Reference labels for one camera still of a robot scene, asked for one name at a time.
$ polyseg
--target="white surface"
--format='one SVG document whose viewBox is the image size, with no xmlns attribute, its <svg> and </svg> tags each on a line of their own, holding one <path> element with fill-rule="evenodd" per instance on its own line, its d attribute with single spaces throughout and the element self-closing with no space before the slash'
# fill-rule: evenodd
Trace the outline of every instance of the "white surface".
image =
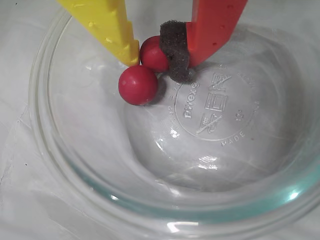
<svg viewBox="0 0 320 240">
<path fill-rule="evenodd" d="M 30 128 L 30 70 L 58 8 L 54 0 L 0 2 L 0 239 L 110 236 L 106 227 L 86 215 L 82 201 L 51 177 Z M 259 240 L 316 240 L 319 220 L 320 207 Z"/>
</svg>

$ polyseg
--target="pyrex bowl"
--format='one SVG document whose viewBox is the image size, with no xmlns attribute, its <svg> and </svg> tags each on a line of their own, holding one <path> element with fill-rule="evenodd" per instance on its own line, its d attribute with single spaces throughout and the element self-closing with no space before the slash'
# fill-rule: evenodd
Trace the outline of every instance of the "pyrex bowl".
<svg viewBox="0 0 320 240">
<path fill-rule="evenodd" d="M 127 0 L 142 43 L 191 0 Z M 126 69 L 61 10 L 35 59 L 32 126 L 114 230 L 134 239 L 242 239 L 319 201 L 320 4 L 251 0 L 230 41 L 180 85 L 125 103 Z"/>
</svg>

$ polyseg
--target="red rubber ball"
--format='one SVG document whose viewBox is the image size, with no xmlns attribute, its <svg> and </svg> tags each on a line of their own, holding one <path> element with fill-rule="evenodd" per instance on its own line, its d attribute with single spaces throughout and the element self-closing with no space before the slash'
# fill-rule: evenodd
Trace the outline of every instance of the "red rubber ball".
<svg viewBox="0 0 320 240">
<path fill-rule="evenodd" d="M 131 66 L 121 74 L 118 88 L 121 97 L 127 103 L 144 105 L 156 96 L 158 79 L 146 66 Z"/>
<path fill-rule="evenodd" d="M 140 49 L 140 59 L 142 65 L 156 73 L 163 73 L 169 70 L 169 62 L 159 44 L 160 36 L 153 36 L 145 40 Z"/>
</svg>

